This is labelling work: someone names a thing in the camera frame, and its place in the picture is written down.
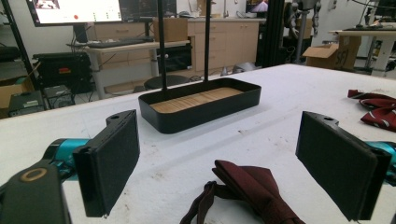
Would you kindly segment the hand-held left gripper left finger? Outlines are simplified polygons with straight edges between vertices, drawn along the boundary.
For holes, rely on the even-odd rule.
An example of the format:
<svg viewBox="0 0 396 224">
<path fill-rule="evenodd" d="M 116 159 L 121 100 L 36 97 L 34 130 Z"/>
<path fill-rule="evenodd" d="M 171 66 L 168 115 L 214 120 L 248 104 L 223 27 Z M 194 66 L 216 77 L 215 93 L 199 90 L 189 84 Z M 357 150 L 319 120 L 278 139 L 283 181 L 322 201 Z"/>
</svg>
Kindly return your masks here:
<svg viewBox="0 0 396 224">
<path fill-rule="evenodd" d="M 120 197 L 139 155 L 136 112 L 127 110 L 109 116 L 92 139 L 53 141 L 43 158 L 58 168 L 62 181 L 78 181 L 87 217 L 103 217 Z"/>
</svg>

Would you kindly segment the plain maroon bow tie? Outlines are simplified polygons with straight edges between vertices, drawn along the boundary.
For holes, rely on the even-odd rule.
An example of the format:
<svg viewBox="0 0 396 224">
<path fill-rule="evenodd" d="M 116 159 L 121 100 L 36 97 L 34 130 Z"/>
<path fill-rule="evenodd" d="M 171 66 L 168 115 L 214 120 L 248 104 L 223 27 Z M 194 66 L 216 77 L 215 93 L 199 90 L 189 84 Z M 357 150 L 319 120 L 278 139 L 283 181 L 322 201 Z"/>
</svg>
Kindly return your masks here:
<svg viewBox="0 0 396 224">
<path fill-rule="evenodd" d="M 269 169 L 216 160 L 212 171 L 223 185 L 207 182 L 179 224 L 191 224 L 194 218 L 197 224 L 204 224 L 215 197 L 248 203 L 264 224 L 305 224 L 280 196 Z"/>
</svg>

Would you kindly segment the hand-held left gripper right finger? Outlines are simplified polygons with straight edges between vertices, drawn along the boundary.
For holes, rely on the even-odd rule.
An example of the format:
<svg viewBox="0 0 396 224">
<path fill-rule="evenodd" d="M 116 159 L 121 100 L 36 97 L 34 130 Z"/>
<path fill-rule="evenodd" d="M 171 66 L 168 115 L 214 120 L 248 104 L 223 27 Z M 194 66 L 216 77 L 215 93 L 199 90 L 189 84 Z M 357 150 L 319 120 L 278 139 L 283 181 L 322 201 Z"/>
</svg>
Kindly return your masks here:
<svg viewBox="0 0 396 224">
<path fill-rule="evenodd" d="M 302 113 L 296 156 L 347 220 L 369 220 L 392 155 L 324 115 Z"/>
</svg>

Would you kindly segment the grey power supply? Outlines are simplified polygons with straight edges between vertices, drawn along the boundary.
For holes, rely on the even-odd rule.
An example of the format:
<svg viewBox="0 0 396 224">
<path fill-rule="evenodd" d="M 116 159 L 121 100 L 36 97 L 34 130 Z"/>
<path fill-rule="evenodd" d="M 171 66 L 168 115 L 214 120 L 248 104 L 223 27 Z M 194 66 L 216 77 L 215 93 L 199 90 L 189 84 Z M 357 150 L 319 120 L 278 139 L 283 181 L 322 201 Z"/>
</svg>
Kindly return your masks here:
<svg viewBox="0 0 396 224">
<path fill-rule="evenodd" d="M 17 117 L 45 111 L 46 106 L 40 91 L 15 93 L 10 96 L 8 115 Z"/>
<path fill-rule="evenodd" d="M 75 104 L 73 93 L 65 86 L 53 86 L 44 89 L 50 109 L 66 107 Z"/>
</svg>

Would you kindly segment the black rack with wooden tray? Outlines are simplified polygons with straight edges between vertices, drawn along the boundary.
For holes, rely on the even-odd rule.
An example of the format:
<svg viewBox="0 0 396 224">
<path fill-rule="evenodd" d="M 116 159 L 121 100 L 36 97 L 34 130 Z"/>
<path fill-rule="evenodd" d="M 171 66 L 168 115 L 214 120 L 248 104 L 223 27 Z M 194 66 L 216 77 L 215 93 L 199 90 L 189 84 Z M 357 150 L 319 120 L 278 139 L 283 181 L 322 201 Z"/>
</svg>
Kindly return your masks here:
<svg viewBox="0 0 396 224">
<path fill-rule="evenodd" d="M 256 106 L 262 87 L 239 79 L 222 77 L 175 88 L 167 87 L 162 72 L 159 91 L 138 97 L 141 116 L 160 133 L 178 133 Z"/>
</svg>

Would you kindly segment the white side table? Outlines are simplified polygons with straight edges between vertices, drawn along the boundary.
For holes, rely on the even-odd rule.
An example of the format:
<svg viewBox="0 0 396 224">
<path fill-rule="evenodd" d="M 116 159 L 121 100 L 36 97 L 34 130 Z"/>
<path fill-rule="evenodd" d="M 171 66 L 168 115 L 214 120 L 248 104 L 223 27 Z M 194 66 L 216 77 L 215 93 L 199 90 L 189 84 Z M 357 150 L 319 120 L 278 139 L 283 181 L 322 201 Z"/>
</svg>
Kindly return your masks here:
<svg viewBox="0 0 396 224">
<path fill-rule="evenodd" d="M 382 44 L 371 75 L 374 77 L 384 77 L 386 75 L 386 66 L 388 64 L 390 54 L 392 53 L 394 42 L 396 41 L 396 28 L 349 28 L 345 30 L 330 31 L 330 34 L 340 36 L 370 36 L 373 40 L 381 41 Z"/>
</svg>

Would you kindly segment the large lit monitor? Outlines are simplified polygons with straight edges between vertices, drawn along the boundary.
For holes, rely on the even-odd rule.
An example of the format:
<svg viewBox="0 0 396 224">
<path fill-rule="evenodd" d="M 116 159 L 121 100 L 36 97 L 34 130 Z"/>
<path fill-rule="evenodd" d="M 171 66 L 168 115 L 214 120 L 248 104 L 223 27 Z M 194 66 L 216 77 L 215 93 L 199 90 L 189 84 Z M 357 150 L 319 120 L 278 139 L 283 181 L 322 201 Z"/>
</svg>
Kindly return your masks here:
<svg viewBox="0 0 396 224">
<path fill-rule="evenodd" d="M 121 21 L 119 0 L 26 0 L 36 27 Z"/>
</svg>

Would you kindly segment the large open cardboard box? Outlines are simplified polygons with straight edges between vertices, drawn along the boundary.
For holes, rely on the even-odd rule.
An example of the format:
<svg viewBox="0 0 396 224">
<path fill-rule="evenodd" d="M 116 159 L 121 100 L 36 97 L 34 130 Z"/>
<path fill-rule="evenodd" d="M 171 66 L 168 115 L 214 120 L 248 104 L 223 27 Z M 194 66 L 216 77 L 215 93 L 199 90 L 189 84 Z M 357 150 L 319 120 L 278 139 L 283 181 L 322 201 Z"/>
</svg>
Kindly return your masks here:
<svg viewBox="0 0 396 224">
<path fill-rule="evenodd" d="M 306 64 L 308 66 L 352 70 L 360 45 L 360 36 L 341 35 L 336 44 L 309 47 L 303 56 L 306 58 Z"/>
</svg>

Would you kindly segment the thin black frame stand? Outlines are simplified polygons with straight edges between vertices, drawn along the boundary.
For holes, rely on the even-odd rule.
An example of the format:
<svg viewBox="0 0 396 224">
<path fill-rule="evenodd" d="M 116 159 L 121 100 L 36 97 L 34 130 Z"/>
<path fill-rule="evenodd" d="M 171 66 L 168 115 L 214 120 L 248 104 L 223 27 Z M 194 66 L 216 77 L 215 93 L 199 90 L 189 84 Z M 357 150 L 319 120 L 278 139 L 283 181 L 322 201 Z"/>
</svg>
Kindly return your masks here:
<svg viewBox="0 0 396 224">
<path fill-rule="evenodd" d="M 2 3 L 3 7 L 4 7 L 4 11 L 7 15 L 7 19 L 9 21 L 9 25 L 12 31 L 12 34 L 14 36 L 14 39 L 17 43 L 18 49 L 20 51 L 21 54 L 21 60 L 24 63 L 25 69 L 28 72 L 29 77 L 32 80 L 33 86 L 35 90 L 39 90 L 39 85 L 38 82 L 36 80 L 35 77 L 35 69 L 33 68 L 29 56 L 27 54 L 26 48 L 23 44 L 22 38 L 21 38 L 21 33 L 19 31 L 18 25 L 15 21 L 15 17 L 13 15 L 12 9 L 10 7 L 10 4 L 8 2 L 8 0 L 0 0 L 0 2 Z"/>
</svg>

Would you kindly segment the black computer tower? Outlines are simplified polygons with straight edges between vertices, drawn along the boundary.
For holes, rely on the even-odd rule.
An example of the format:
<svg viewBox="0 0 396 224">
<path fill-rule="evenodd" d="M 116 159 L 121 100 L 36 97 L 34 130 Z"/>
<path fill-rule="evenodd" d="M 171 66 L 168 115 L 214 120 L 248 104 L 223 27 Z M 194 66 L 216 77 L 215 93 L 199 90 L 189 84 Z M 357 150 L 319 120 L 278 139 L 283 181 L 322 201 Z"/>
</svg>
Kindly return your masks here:
<svg viewBox="0 0 396 224">
<path fill-rule="evenodd" d="M 60 53 L 34 54 L 33 59 L 37 66 L 37 81 L 41 90 L 63 84 L 59 73 L 59 62 L 62 59 Z"/>
<path fill-rule="evenodd" d="M 70 52 L 63 58 L 64 68 L 68 69 L 63 74 L 66 86 L 73 93 L 86 93 L 92 90 L 91 61 L 85 52 Z"/>
</svg>

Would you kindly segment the light wooden cabinet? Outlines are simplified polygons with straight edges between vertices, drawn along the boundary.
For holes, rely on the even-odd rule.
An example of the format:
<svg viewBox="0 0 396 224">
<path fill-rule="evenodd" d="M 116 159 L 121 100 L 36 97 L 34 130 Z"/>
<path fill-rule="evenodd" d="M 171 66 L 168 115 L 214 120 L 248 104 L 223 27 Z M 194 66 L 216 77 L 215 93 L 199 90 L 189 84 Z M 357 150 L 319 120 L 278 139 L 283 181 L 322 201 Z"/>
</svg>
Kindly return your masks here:
<svg viewBox="0 0 396 224">
<path fill-rule="evenodd" d="M 212 19 L 210 22 L 208 71 L 239 63 L 255 63 L 259 25 L 263 19 Z M 188 19 L 191 41 L 192 71 L 202 75 L 205 70 L 205 20 Z"/>
</svg>

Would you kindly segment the black round stool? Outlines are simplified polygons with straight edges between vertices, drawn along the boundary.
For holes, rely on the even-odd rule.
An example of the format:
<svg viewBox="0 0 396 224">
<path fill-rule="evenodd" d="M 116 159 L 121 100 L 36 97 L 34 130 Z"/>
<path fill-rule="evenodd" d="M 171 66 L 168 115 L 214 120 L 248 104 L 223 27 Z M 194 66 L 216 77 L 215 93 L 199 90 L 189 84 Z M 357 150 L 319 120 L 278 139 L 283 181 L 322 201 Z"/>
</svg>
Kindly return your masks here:
<svg viewBox="0 0 396 224">
<path fill-rule="evenodd" d="M 183 83 L 188 83 L 189 81 L 190 79 L 188 77 L 183 77 L 179 75 L 170 75 L 166 77 L 166 85 L 168 87 Z M 162 77 L 150 78 L 144 83 L 144 87 L 146 90 L 161 89 L 163 87 L 163 78 Z"/>
</svg>

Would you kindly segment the white foam mat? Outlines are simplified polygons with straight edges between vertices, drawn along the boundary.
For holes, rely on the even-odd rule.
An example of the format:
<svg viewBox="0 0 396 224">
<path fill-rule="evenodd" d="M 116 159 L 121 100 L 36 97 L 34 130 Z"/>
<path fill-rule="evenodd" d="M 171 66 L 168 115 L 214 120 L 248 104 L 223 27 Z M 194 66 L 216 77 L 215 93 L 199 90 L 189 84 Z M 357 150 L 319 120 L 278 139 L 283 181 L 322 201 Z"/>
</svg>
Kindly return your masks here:
<svg viewBox="0 0 396 224">
<path fill-rule="evenodd" d="M 175 134 L 138 123 L 141 153 L 122 196 L 100 224 L 179 224 L 217 160 L 270 169 L 283 199 L 306 224 L 349 224 L 295 155 L 301 116 L 336 119 L 365 141 L 396 142 L 396 133 L 362 122 L 351 90 L 396 97 L 396 80 L 284 64 L 246 72 L 262 89 L 257 106 Z M 36 163 L 59 138 L 97 135 L 108 116 L 138 108 L 134 94 L 26 116 L 0 119 L 0 185 Z"/>
</svg>

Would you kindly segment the light wooden desk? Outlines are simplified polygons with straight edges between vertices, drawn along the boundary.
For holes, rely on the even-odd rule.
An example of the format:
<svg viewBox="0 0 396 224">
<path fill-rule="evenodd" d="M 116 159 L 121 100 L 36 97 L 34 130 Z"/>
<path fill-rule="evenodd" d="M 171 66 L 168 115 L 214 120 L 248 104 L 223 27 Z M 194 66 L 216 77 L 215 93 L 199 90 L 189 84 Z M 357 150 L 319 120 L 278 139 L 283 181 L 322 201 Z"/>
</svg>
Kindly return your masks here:
<svg viewBox="0 0 396 224">
<path fill-rule="evenodd" d="M 115 94 L 113 86 L 131 88 L 139 81 L 157 77 L 159 65 L 158 42 L 146 42 L 113 48 L 90 48 L 79 44 L 91 61 L 92 77 L 100 99 Z"/>
</svg>

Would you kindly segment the striped dark red bow tie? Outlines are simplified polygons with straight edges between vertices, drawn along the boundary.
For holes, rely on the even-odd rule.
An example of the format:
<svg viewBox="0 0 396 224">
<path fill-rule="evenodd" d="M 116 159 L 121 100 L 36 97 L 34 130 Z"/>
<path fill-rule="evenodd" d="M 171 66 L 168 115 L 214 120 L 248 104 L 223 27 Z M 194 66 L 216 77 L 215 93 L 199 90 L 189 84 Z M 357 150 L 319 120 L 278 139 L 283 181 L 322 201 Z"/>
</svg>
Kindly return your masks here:
<svg viewBox="0 0 396 224">
<path fill-rule="evenodd" d="M 358 90 L 349 90 L 347 97 L 357 99 L 368 109 L 368 112 L 361 117 L 362 122 L 396 133 L 396 98 Z"/>
</svg>

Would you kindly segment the black keyboard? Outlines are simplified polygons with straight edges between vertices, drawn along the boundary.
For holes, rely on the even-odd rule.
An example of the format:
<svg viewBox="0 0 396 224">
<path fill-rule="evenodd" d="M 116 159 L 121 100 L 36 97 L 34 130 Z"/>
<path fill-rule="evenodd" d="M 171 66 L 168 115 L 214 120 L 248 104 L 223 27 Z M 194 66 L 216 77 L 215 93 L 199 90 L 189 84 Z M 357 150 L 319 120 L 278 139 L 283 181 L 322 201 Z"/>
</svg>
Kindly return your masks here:
<svg viewBox="0 0 396 224">
<path fill-rule="evenodd" d="M 91 49 L 108 49 L 143 43 L 151 43 L 155 40 L 151 36 L 143 36 L 142 38 L 123 38 L 117 41 L 107 41 L 107 42 L 97 42 L 97 43 L 88 43 L 87 46 Z"/>
</svg>

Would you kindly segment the thick black frame stand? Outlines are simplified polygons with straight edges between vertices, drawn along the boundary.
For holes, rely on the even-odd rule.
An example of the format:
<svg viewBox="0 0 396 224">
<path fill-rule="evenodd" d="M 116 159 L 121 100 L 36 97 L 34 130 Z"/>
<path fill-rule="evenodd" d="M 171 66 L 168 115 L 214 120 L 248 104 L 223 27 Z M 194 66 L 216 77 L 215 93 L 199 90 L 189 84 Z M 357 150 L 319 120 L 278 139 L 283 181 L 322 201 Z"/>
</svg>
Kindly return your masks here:
<svg viewBox="0 0 396 224">
<path fill-rule="evenodd" d="M 259 66 L 265 68 L 284 64 L 288 53 L 282 46 L 285 0 L 263 1 L 267 4 L 266 21 L 260 28 L 262 38 L 258 42 L 257 53 Z"/>
</svg>

